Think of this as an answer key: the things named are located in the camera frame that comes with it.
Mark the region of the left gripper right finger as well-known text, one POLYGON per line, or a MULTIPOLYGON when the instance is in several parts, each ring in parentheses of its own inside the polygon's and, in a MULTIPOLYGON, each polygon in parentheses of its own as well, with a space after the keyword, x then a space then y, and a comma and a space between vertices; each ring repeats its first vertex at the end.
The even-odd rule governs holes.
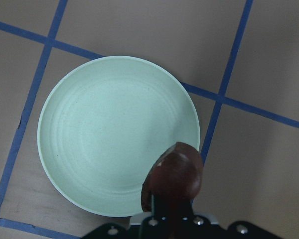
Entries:
POLYGON ((247 221, 236 221, 224 229, 206 216, 193 212, 191 200, 174 200, 175 239, 279 239, 280 237, 247 221))

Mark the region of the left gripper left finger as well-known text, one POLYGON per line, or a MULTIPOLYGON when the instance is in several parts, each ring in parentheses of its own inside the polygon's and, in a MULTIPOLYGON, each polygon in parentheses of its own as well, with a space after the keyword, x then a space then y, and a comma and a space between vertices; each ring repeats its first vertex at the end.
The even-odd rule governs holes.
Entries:
POLYGON ((134 215, 129 226, 124 228, 116 223, 103 224, 84 235, 84 239, 168 239, 172 229, 174 197, 153 195, 151 211, 134 215))

